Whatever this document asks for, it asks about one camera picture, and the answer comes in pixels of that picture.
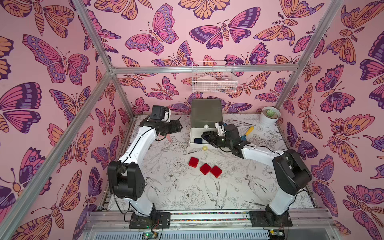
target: orange butterfly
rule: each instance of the orange butterfly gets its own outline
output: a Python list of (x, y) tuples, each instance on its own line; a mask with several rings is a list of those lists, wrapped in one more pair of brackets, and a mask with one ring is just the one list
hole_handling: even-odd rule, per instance
[(248, 87), (250, 87), (252, 89), (255, 89), (255, 90), (260, 90), (260, 89), (265, 88), (265, 86), (266, 86), (265, 81), (267, 80), (267, 78), (269, 77), (270, 74), (271, 74), (271, 71), (264, 71), (264, 72), (260, 73), (259, 75), (254, 77), (249, 82), (249, 84), (247, 84), (247, 82), (245, 82), (245, 83), (242, 84), (242, 86), (237, 86), (236, 92), (234, 92), (232, 94), (229, 94), (229, 97), (231, 97), (231, 98), (239, 97), (241, 95), (241, 93), (243, 92), (243, 89), (244, 89), (245, 93), (248, 96), (250, 96), (251, 95), (251, 90)]
[[(148, 0), (138, 0), (145, 7), (153, 10), (151, 3)], [(134, 20), (137, 16), (137, 6), (135, 0), (119, 0), (119, 1), (111, 1), (111, 0), (97, 0), (94, 4), (95, 8), (105, 11), (105, 12), (114, 12), (121, 13), (121, 17), (127, 20)]]
[[(306, 3), (305, 1), (299, 3), (299, 0), (280, 0), (281, 9), (283, 10), (283, 13), (287, 18), (303, 18), (309, 16), (318, 11), (323, 5), (324, 3), (321, 3), (314, 8), (311, 8), (308, 7), (308, 3)], [(290, 41), (289, 45), (292, 46), (295, 42), (295, 34), (287, 26), (295, 26), (298, 24), (298, 22), (293, 19), (284, 19), (284, 15), (280, 12), (278, 12), (277, 15), (280, 20), (274, 21), (272, 24), (283, 24), (273, 26), (264, 31), (256, 33), (253, 38), (263, 41), (270, 41), (275, 38), (277, 38), (278, 41), (287, 39)]]
[(52, 212), (48, 215), (38, 217), (36, 219), (33, 219), (32, 221), (29, 221), (20, 227), (16, 229), (16, 232), (12, 236), (11, 240), (23, 240), (23, 239), (41, 239), (41, 240), (47, 240), (49, 237), (49, 234), (52, 229), (52, 219), (55, 219), (55, 223), (59, 228), (64, 229), (64, 217), (60, 210), (62, 211), (71, 211), (80, 202), (80, 181), (81, 181), (81, 170), (77, 171), (73, 177), (71, 178), (70, 182), (68, 183), (67, 187), (64, 190), (63, 196), (61, 197), (59, 205), (56, 205), (57, 200), (55, 204), (52, 205), (51, 208), (41, 207), (39, 209), (47, 209), (51, 210)]
[(313, 120), (313, 118), (310, 116), (310, 114), (313, 115), (311, 110), (310, 110), (311, 99), (312, 99), (312, 83), (310, 83), (308, 85), (307, 89), (305, 89), (303, 96), (299, 97), (299, 99), (297, 101), (297, 105), (299, 106), (299, 108), (301, 110), (304, 110), (304, 112), (299, 113), (297, 115), (297, 117), (298, 118), (304, 118), (304, 120), (301, 124), (301, 129), (303, 130), (303, 132), (308, 133), (308, 131), (309, 131), (313, 136), (317, 137), (318, 139), (322, 139), (323, 134), (321, 133), (319, 126)]
[(384, 10), (384, 1), (371, 2), (367, 4), (361, 11), (360, 8), (356, 8), (353, 9), (350, 13), (346, 12), (346, 7), (344, 5), (341, 9), (340, 17), (342, 24), (351, 30), (355, 28), (357, 29), (353, 32), (348, 29), (341, 30), (339, 34), (346, 38), (334, 40), (324, 48), (322, 54), (326, 53), (328, 50), (331, 50), (334, 55), (339, 54), (341, 61), (354, 65), (356, 63), (356, 52), (352, 41), (348, 37), (351, 37), (354, 42), (357, 42), (358, 39), (354, 33), (362, 31), (365, 27), (360, 26), (374, 18), (382, 10)]
[(315, 63), (311, 63), (311, 59), (307, 62), (307, 64), (305, 65), (305, 68), (303, 70), (303, 73), (301, 76), (304, 76), (304, 81), (305, 82), (308, 82), (310, 79), (311, 79), (311, 76), (314, 76), (318, 73), (320, 73), (321, 71), (321, 67), (320, 66), (311, 66), (312, 64), (315, 64)]
[[(35, 13), (35, 22), (37, 30), (39, 30), (40, 35), (43, 35), (44, 32), (44, 16), (52, 28), (52, 30), (62, 38), (68, 36), (68, 29), (64, 26), (68, 26), (74, 18), (74, 13), (71, 9), (60, 6), (60, 5), (50, 5), (42, 7), (40, 5), (40, 0), (35, 0), (33, 2), (33, 9)], [(32, 1), (31, 0), (1, 0), (1, 6), (10, 14), (16, 17), (25, 18), (32, 11)]]
[(342, 118), (335, 119), (334, 121), (331, 118), (328, 119), (331, 121), (333, 136), (329, 138), (328, 144), (323, 147), (328, 146), (333, 153), (339, 154), (339, 157), (348, 167), (351, 167), (354, 171), (361, 172), (362, 168), (359, 158), (347, 142), (351, 143), (349, 141), (351, 138), (358, 138), (350, 136), (366, 129), (375, 120), (375, 117), (371, 117), (369, 114), (364, 116), (359, 114), (345, 120)]

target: pink wallpaper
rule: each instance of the pink wallpaper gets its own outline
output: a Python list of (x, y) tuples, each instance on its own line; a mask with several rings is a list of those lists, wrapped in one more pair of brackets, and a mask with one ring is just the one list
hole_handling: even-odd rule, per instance
[(383, 10), (384, 1), (346, 2), (280, 110), (317, 203), (346, 239), (384, 236)]

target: red square block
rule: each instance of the red square block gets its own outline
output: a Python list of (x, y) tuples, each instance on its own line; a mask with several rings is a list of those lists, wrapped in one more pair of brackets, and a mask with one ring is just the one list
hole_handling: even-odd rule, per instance
[(195, 157), (191, 157), (191, 159), (189, 160), (189, 166), (191, 167), (197, 167), (197, 164), (199, 163), (199, 160)]
[(212, 169), (212, 168), (211, 168), (208, 164), (204, 163), (204, 165), (201, 166), (200, 171), (201, 171), (204, 175), (207, 175), (207, 174), (211, 171), (211, 169)]
[(215, 177), (219, 177), (221, 175), (221, 173), (223, 172), (223, 170), (221, 170), (218, 166), (214, 166), (211, 170), (211, 173), (215, 176)]

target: metal rail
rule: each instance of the metal rail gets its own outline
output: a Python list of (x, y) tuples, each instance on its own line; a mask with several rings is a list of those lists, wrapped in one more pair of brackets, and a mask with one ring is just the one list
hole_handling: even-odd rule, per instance
[(285, 98), (288, 96), (291, 89), (299, 79), (301, 72), (304, 70), (305, 65), (312, 56), (312, 53), (321, 41), (321, 38), (324, 36), (324, 33), (327, 31), (328, 27), (332, 23), (333, 18), (339, 12), (339, 9), (343, 2), (344, 0), (332, 0), (329, 4), (325, 14), (323, 15), (322, 19), (319, 22), (319, 25), (317, 26), (316, 31), (312, 35), (307, 47), (305, 48), (304, 53), (300, 57), (300, 60), (298, 62), (299, 68), (288, 79), (283, 91), (280, 94), (279, 99), (277, 100), (277, 103), (275, 104), (275, 108), (280, 109), (283, 105)]

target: white wire basket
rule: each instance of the white wire basket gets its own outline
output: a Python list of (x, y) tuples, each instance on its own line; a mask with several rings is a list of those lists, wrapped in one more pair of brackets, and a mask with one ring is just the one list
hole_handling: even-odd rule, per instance
[[(209, 67), (207, 61), (195, 61), (200, 66)], [(237, 87), (237, 77), (233, 66), (223, 67), (224, 71), (215, 72), (212, 67), (206, 71), (192, 67), (192, 93), (234, 93)]]

